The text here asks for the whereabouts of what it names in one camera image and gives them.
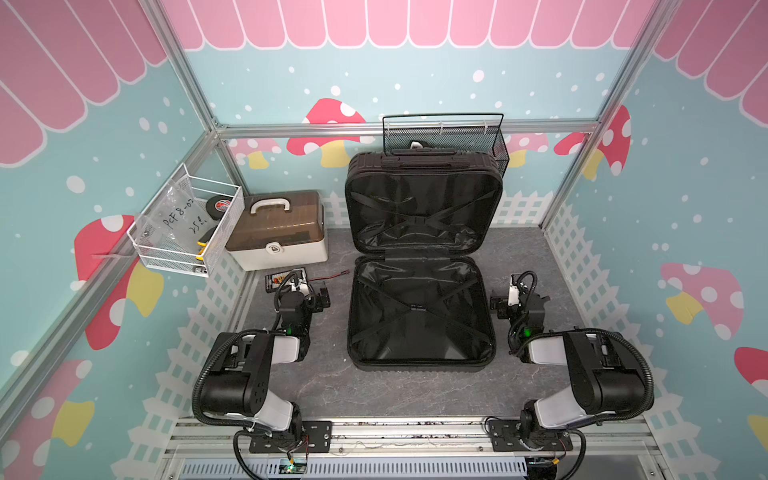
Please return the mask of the black hard-shell suitcase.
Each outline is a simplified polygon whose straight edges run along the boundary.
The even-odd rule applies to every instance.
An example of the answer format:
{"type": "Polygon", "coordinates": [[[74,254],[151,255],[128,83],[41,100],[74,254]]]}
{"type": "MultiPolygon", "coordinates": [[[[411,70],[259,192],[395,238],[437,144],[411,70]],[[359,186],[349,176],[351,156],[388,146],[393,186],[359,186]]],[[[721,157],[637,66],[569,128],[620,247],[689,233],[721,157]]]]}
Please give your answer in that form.
{"type": "Polygon", "coordinates": [[[482,246],[503,193],[492,156],[366,152],[345,201],[358,251],[347,352],[364,371],[477,372],[496,354],[482,246]]]}

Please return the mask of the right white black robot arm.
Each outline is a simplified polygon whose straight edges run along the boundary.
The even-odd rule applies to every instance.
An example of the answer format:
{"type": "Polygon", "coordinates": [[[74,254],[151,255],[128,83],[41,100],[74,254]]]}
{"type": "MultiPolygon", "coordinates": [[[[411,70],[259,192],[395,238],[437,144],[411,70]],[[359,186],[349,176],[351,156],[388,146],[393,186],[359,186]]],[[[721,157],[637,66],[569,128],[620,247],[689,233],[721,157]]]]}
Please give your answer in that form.
{"type": "Polygon", "coordinates": [[[536,292],[538,277],[528,270],[509,277],[508,293],[493,296],[490,309],[509,322],[509,354],[535,365],[567,369],[568,385],[528,401],[512,427],[523,448],[541,450],[562,443],[572,430],[638,417],[654,404],[652,369],[621,334],[599,328],[547,331],[547,296],[536,292]]]}

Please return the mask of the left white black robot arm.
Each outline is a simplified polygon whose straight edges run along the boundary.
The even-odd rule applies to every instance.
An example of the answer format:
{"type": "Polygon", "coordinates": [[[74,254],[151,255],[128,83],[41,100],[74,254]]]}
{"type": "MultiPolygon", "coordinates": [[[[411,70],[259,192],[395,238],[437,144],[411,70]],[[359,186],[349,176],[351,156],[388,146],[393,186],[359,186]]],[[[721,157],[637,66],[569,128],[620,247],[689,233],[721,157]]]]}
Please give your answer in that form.
{"type": "Polygon", "coordinates": [[[289,450],[305,438],[300,407],[270,390],[271,370],[306,358],[312,317],[330,306],[330,298],[325,287],[314,289],[302,269],[284,273],[272,293],[276,318],[270,329],[217,336],[192,389],[192,413],[203,424],[262,434],[289,450]]]}

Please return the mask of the black charging board with connectors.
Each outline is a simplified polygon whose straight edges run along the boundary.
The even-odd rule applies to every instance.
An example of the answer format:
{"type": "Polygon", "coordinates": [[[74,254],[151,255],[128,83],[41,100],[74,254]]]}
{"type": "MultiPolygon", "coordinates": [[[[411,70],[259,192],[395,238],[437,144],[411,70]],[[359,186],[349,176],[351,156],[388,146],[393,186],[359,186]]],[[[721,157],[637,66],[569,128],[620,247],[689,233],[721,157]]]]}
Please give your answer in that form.
{"type": "Polygon", "coordinates": [[[329,275],[329,276],[324,276],[324,277],[309,278],[308,274],[307,274],[307,270],[306,270],[305,267],[299,267],[299,268],[294,268],[294,269],[291,269],[291,270],[274,272],[274,273],[267,274],[264,277],[265,292],[268,293],[268,294],[274,293],[278,289],[280,284],[283,282],[283,280],[287,276],[289,276],[292,272],[295,272],[296,273],[296,277],[301,282],[305,282],[305,283],[332,280],[332,279],[335,279],[335,278],[338,278],[338,277],[341,277],[341,276],[344,276],[344,275],[348,275],[350,273],[349,270],[343,270],[343,271],[341,271],[339,273],[336,273],[334,275],[329,275]]]}

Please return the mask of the brown lid white toolbox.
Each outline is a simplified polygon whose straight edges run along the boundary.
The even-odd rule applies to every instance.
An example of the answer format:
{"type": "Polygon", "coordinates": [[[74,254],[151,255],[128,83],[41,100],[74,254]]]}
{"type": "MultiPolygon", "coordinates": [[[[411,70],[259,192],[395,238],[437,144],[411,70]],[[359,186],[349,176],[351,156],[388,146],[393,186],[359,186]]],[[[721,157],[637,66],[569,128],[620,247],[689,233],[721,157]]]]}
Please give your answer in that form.
{"type": "Polygon", "coordinates": [[[317,191],[252,195],[226,250],[245,271],[305,266],[328,260],[324,205],[317,191]]]}

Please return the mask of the yellow black tool in bin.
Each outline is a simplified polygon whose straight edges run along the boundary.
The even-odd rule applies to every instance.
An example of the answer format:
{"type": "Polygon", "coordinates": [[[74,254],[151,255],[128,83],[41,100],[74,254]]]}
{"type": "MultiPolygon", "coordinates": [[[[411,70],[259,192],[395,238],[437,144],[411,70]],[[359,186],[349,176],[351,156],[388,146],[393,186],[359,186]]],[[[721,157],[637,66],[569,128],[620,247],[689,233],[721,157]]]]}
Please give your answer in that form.
{"type": "Polygon", "coordinates": [[[198,253],[197,253],[197,255],[196,255],[196,259],[197,259],[198,261],[203,261],[203,260],[204,260],[204,253],[206,252],[206,249],[207,249],[207,245],[209,244],[209,242],[210,242],[210,240],[211,240],[212,236],[214,235],[215,231],[216,231],[216,228],[211,228],[210,230],[208,230],[208,231],[207,231],[207,232],[206,232],[206,233],[205,233],[205,234],[204,234],[204,235],[203,235],[203,236],[202,236],[202,237],[201,237],[201,238],[200,238],[200,239],[197,241],[197,245],[198,245],[198,247],[199,247],[199,252],[198,252],[198,253]]]}

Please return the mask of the black tape roll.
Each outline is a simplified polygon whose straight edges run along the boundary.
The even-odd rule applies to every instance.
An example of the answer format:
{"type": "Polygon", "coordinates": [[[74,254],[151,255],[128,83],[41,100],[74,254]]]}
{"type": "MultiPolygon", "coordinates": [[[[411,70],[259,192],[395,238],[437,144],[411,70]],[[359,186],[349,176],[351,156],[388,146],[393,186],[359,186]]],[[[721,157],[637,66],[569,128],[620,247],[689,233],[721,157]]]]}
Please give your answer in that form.
{"type": "Polygon", "coordinates": [[[232,204],[232,198],[225,195],[216,195],[206,201],[205,207],[208,215],[216,221],[221,220],[232,204]]]}

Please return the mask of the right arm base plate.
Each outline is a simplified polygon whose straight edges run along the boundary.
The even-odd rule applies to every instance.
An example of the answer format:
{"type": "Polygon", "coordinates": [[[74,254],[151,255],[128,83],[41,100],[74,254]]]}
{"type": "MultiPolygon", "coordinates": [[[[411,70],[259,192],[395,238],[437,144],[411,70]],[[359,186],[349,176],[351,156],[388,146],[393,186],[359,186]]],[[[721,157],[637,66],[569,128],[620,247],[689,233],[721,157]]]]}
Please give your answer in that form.
{"type": "Polygon", "coordinates": [[[494,452],[544,452],[553,454],[573,450],[570,436],[558,430],[525,430],[518,419],[486,417],[483,430],[494,452]]]}

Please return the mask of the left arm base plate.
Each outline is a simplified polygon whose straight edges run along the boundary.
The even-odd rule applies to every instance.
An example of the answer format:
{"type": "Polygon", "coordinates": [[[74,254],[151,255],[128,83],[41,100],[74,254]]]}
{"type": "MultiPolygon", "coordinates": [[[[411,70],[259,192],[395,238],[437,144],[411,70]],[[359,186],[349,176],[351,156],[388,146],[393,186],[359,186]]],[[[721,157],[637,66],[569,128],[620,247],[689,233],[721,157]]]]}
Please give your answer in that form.
{"type": "Polygon", "coordinates": [[[301,427],[291,426],[271,437],[262,433],[252,437],[248,451],[252,454],[328,453],[332,433],[331,421],[303,421],[301,427]]]}

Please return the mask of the clear acrylic wall bin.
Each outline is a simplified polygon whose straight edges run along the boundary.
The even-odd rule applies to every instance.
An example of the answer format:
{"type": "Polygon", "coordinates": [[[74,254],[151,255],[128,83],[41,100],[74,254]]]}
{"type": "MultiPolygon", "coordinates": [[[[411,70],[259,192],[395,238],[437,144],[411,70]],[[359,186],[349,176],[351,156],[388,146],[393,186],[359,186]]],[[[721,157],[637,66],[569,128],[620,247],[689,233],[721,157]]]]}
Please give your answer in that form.
{"type": "Polygon", "coordinates": [[[127,236],[147,269],[207,278],[222,260],[243,211],[240,186],[195,176],[181,164],[136,217],[127,236]],[[216,195],[232,198],[219,221],[213,220],[205,207],[206,201],[216,195]],[[197,241],[211,228],[216,231],[204,260],[198,261],[197,241]]]}

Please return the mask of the aluminium mounting rail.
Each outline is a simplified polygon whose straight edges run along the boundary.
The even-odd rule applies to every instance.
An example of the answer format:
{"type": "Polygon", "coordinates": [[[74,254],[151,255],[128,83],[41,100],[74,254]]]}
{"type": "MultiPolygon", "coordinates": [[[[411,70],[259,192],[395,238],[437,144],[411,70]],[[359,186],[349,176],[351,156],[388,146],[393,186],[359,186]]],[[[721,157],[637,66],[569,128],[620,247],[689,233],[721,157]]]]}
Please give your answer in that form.
{"type": "Polygon", "coordinates": [[[291,454],[253,453],[233,431],[184,420],[160,457],[157,479],[671,479],[644,420],[583,429],[529,451],[504,442],[482,417],[337,417],[313,425],[291,454]]]}

